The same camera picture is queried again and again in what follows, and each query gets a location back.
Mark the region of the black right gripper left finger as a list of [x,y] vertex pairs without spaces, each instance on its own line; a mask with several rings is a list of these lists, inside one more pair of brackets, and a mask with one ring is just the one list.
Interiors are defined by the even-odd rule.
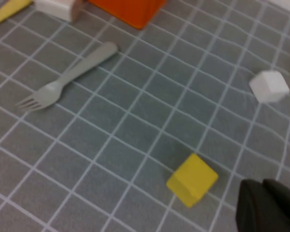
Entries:
[[277,232],[280,229],[280,210],[261,183],[243,180],[236,208],[239,232]]

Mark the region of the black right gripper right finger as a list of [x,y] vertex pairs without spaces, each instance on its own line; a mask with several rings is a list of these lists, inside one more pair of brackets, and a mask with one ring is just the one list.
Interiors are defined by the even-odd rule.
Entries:
[[290,220],[290,188],[273,179],[265,179],[262,184],[274,198],[283,214]]

